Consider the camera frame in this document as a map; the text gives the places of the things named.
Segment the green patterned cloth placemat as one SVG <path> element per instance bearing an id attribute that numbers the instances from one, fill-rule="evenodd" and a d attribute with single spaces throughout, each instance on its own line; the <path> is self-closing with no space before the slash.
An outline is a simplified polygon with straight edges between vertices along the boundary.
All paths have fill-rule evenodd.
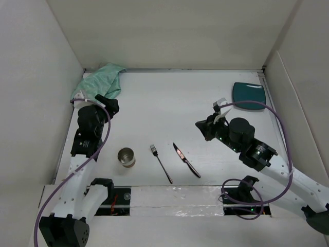
<path id="1" fill-rule="evenodd" d="M 82 79 L 71 95 L 71 99 L 82 91 L 83 95 L 91 100 L 100 94 L 108 99 L 114 99 L 121 93 L 119 74 L 125 71 L 125 67 L 108 63 L 96 72 Z"/>

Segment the dark metal knife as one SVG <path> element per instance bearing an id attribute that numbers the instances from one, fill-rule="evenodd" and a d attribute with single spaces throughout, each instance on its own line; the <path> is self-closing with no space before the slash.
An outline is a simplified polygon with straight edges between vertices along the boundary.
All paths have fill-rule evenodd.
<path id="1" fill-rule="evenodd" d="M 173 147 L 177 153 L 177 155 L 180 157 L 180 159 L 188 166 L 188 168 L 191 170 L 191 172 L 197 177 L 201 178 L 201 175 L 197 172 L 197 170 L 192 166 L 192 164 L 187 160 L 185 155 L 181 152 L 181 150 L 177 147 L 175 143 L 173 143 Z"/>

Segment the teal square plate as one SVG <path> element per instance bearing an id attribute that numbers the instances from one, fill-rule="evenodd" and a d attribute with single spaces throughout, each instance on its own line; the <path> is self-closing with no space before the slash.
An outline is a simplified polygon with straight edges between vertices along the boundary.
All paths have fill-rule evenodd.
<path id="1" fill-rule="evenodd" d="M 232 89 L 232 101 L 257 101 L 266 104 L 265 90 L 262 85 L 236 82 Z M 237 103 L 237 108 L 244 110 L 263 110 L 265 107 L 257 103 Z"/>

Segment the metal cup with cork base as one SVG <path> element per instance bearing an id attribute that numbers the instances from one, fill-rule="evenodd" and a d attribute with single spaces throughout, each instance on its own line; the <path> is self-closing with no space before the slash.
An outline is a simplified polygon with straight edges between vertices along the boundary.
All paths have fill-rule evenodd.
<path id="1" fill-rule="evenodd" d="M 134 151 L 131 148 L 122 148 L 117 155 L 120 164 L 125 168 L 131 168 L 135 165 L 136 159 Z"/>

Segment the dark metal fork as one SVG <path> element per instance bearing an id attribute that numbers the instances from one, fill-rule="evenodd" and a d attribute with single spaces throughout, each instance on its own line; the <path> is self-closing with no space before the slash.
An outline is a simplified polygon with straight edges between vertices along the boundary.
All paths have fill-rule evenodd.
<path id="1" fill-rule="evenodd" d="M 156 147 L 155 147 L 154 145 L 150 145 L 150 149 L 151 149 L 152 154 L 158 159 L 158 161 L 159 161 L 159 163 L 160 163 L 160 165 L 161 165 L 161 167 L 162 167 L 162 169 L 163 169 L 163 171 L 164 171 L 164 173 L 165 173 L 165 175 L 166 175 L 166 177 L 167 177 L 169 183 L 170 183 L 170 184 L 173 184 L 173 180 L 172 180 L 171 177 L 169 176 L 169 174 L 168 174 L 168 172 L 166 171 L 164 165 L 162 164 L 160 158 L 158 157 L 158 152 L 157 152 Z"/>

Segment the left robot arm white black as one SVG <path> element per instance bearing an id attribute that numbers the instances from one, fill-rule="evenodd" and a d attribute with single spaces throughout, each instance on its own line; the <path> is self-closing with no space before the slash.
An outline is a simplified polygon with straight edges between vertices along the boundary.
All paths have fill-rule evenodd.
<path id="1" fill-rule="evenodd" d="M 94 100 L 77 94 L 71 100 L 78 110 L 78 128 L 71 148 L 66 178 L 41 206 L 33 230 L 33 244 L 38 246 L 41 233 L 47 246 L 86 246 L 89 224 L 100 205 L 114 199 L 111 179 L 89 177 L 109 133 L 103 136 L 105 125 L 119 112 L 117 99 L 100 94 Z"/>

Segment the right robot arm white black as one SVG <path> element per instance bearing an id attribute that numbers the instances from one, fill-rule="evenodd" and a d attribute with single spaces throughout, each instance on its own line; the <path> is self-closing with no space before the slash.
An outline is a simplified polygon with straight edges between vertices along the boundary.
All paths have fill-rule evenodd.
<path id="1" fill-rule="evenodd" d="M 316 231 L 328 235 L 328 187 L 321 185 L 289 164 L 275 149 L 255 138 L 255 128 L 244 118 L 218 118 L 216 114 L 196 122 L 206 141 L 214 138 L 239 154 L 246 166 L 289 186 L 280 205 L 304 218 Z"/>

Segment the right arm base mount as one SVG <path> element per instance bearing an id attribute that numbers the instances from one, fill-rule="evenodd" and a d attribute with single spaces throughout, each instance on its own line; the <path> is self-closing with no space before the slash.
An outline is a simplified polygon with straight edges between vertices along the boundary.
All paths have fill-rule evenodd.
<path id="1" fill-rule="evenodd" d="M 250 188 L 241 186 L 225 187 L 225 193 L 218 197 L 218 200 L 223 204 L 223 211 L 225 216 L 239 216 L 239 217 L 255 217 L 257 214 L 271 216 L 270 207 L 268 204 L 251 205 L 251 203 L 258 203 L 257 196 L 253 196 Z"/>

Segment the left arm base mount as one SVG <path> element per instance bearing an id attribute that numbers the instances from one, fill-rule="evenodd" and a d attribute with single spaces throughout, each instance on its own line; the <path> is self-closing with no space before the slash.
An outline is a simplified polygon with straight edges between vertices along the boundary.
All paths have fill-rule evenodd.
<path id="1" fill-rule="evenodd" d="M 100 205 L 95 216 L 129 216 L 130 187 L 115 187 L 111 195 Z"/>

